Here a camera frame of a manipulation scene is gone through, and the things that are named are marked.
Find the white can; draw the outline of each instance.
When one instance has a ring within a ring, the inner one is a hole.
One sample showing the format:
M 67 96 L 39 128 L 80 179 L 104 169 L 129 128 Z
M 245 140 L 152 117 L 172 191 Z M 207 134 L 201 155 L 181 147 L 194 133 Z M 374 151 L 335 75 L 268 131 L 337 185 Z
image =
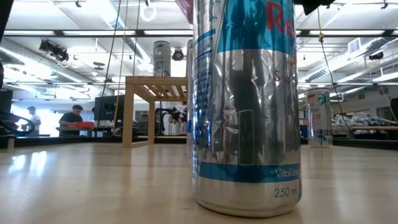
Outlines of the white can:
M 314 88 L 306 92 L 308 114 L 308 145 L 331 147 L 330 91 L 327 88 Z
M 157 41 L 154 43 L 154 76 L 170 77 L 172 50 L 167 41 Z

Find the distant can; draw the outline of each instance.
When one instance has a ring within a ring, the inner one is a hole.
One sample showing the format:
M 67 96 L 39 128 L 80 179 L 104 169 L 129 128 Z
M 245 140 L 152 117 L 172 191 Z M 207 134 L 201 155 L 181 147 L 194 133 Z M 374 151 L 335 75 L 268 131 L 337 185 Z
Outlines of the distant can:
M 244 217 L 302 194 L 292 0 L 195 0 L 192 182 L 197 202 Z
M 167 41 L 157 41 L 154 43 L 154 76 L 170 77 L 172 50 Z
M 333 145 L 331 128 L 330 91 L 314 88 L 306 92 L 308 114 L 308 145 L 330 147 Z

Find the table surface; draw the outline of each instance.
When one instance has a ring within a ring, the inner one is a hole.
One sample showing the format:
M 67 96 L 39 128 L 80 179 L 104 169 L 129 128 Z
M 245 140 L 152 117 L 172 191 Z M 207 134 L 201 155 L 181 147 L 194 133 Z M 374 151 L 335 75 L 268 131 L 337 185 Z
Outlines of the table surface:
M 397 223 L 398 151 L 302 146 L 303 197 L 268 219 L 199 206 L 183 144 L 86 143 L 0 154 L 2 223 Z

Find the aluminum can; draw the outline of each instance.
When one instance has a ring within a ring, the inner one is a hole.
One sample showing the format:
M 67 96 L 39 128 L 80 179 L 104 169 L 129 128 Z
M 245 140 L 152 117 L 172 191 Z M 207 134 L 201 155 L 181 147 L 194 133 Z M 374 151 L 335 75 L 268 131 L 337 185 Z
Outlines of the aluminum can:
M 301 198 L 292 0 L 195 0 L 192 184 L 197 202 L 244 217 Z
M 308 114 L 308 145 L 331 147 L 333 145 L 333 132 L 329 89 L 314 88 L 308 90 L 305 97 Z
M 193 40 L 189 40 L 187 44 L 187 93 L 188 93 L 188 104 L 187 104 L 187 152 L 188 157 L 191 159 L 192 156 L 192 73 L 193 73 L 193 55 L 192 55 Z
M 154 76 L 170 77 L 172 50 L 167 41 L 157 41 L 154 43 Z

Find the wire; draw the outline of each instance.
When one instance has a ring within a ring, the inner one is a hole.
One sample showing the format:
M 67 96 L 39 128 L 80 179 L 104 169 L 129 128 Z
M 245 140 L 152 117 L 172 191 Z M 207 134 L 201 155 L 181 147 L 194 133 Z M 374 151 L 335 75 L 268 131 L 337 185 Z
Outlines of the wire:
M 97 108 L 98 111 L 98 122 L 97 122 L 97 130 L 98 127 L 100 126 L 100 117 L 101 117 L 101 108 L 102 108 L 102 103 L 105 95 L 105 88 L 106 88 L 106 82 L 108 81 L 108 75 L 109 75 L 109 67 L 111 65 L 111 59 L 112 59 L 112 52 L 113 52 L 113 47 L 114 47 L 114 40 L 116 36 L 116 31 L 118 30 L 118 24 L 119 24 L 119 15 L 120 15 L 120 8 L 121 8 L 121 3 L 122 0 L 119 0 L 119 6 L 118 6 L 118 14 L 116 15 L 116 23 L 114 25 L 114 31 L 113 31 L 113 38 L 112 38 L 112 45 L 111 45 L 111 50 L 109 51 L 109 59 L 108 59 L 108 66 L 106 67 L 106 75 L 105 75 L 105 82 L 104 82 L 104 88 L 102 90 L 102 95 L 101 95 L 101 101 L 99 103 L 99 108 Z
M 128 15 L 129 15 L 129 1 L 127 1 L 127 6 L 126 6 L 126 18 L 124 20 L 125 27 L 124 27 L 124 32 L 123 32 L 123 39 L 126 37 L 126 27 L 127 27 L 127 17 L 128 17 Z M 118 83 L 118 95 L 116 97 L 116 109 L 115 109 L 114 119 L 113 119 L 113 131 L 116 130 L 116 126 L 117 126 L 117 123 L 118 123 L 119 95 L 120 95 L 120 82 L 121 82 L 121 79 L 122 79 L 122 69 L 123 69 L 124 44 L 125 44 L 125 41 L 123 41 L 123 45 L 122 45 L 122 58 L 121 58 L 120 71 L 119 71 L 119 83 Z
M 325 57 L 325 62 L 326 62 L 326 66 L 328 68 L 329 74 L 330 74 L 330 78 L 331 78 L 331 84 L 333 85 L 333 88 L 335 89 L 335 93 L 337 96 L 337 103 L 338 103 L 338 107 L 340 108 L 341 111 L 341 117 L 343 118 L 343 121 L 345 123 L 345 125 L 347 126 L 348 130 L 351 131 L 351 128 L 349 127 L 349 125 L 347 124 L 346 120 L 344 119 L 344 115 L 343 115 L 343 109 L 341 107 L 341 103 L 340 103 L 340 99 L 338 98 L 338 93 L 337 93 L 337 89 L 336 89 L 336 85 L 335 82 L 333 81 L 333 74 L 330 71 L 329 68 L 329 62 L 328 62 L 328 57 L 326 56 L 325 53 L 325 48 L 323 46 L 323 38 L 325 37 L 325 35 L 322 34 L 322 27 L 321 27 L 321 19 L 320 19 L 320 13 L 319 13 L 319 7 L 317 8 L 318 11 L 318 25 L 319 25 L 319 42 L 321 43 L 322 46 L 322 52 L 323 52 L 323 56 Z

